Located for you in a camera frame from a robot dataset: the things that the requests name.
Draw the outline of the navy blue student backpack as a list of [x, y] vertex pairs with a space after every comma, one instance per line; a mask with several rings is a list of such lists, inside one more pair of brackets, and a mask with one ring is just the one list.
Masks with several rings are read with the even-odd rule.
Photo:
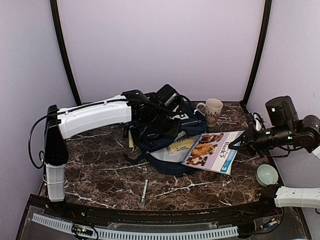
[[137, 158], [130, 158], [128, 154], [123, 153], [131, 165], [137, 165], [143, 159], [151, 164], [158, 172], [165, 175], [182, 177], [183, 174], [191, 175], [197, 172], [196, 168], [182, 164], [186, 153], [169, 153], [167, 147], [175, 140], [189, 136], [195, 138], [207, 131], [207, 122], [204, 115], [196, 109], [192, 102], [185, 102], [181, 114], [174, 116], [175, 119], [181, 119], [181, 126], [176, 137], [167, 137], [155, 133], [147, 125], [130, 123], [129, 130], [133, 143], [141, 151]]

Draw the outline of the yellow paperback book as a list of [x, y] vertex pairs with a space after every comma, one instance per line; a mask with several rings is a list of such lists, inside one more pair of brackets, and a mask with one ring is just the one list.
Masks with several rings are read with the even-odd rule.
[[178, 154], [188, 151], [194, 144], [192, 137], [183, 136], [176, 139], [172, 144], [170, 144], [166, 149], [169, 154]]

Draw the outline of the dog reader book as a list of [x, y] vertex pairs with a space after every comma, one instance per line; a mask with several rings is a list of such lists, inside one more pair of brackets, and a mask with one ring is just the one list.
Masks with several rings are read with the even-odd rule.
[[243, 131], [200, 134], [181, 164], [199, 170], [230, 175], [232, 163], [238, 153], [229, 144]]

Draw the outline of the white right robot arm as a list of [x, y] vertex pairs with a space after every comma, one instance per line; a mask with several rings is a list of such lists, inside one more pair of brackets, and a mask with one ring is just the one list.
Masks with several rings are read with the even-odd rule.
[[283, 181], [264, 188], [255, 213], [266, 217], [277, 208], [320, 208], [320, 182], [316, 170], [307, 166], [307, 154], [311, 163], [320, 165], [320, 120], [308, 115], [302, 120], [289, 119], [279, 126], [257, 130], [251, 125], [228, 147], [246, 155], [259, 155], [275, 159], [270, 150], [282, 148], [284, 163], [278, 163]]

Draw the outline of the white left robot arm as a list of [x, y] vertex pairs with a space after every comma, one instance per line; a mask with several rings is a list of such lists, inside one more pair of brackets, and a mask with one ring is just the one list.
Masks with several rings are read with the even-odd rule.
[[36, 121], [45, 120], [44, 149], [38, 154], [45, 169], [47, 196], [51, 210], [60, 218], [71, 213], [65, 203], [65, 168], [69, 160], [66, 140], [71, 137], [114, 124], [140, 122], [156, 133], [175, 138], [181, 126], [176, 118], [183, 105], [181, 95], [175, 89], [164, 88], [157, 92], [142, 93], [140, 90], [124, 91], [112, 98], [76, 107], [61, 108], [52, 105], [47, 114]]

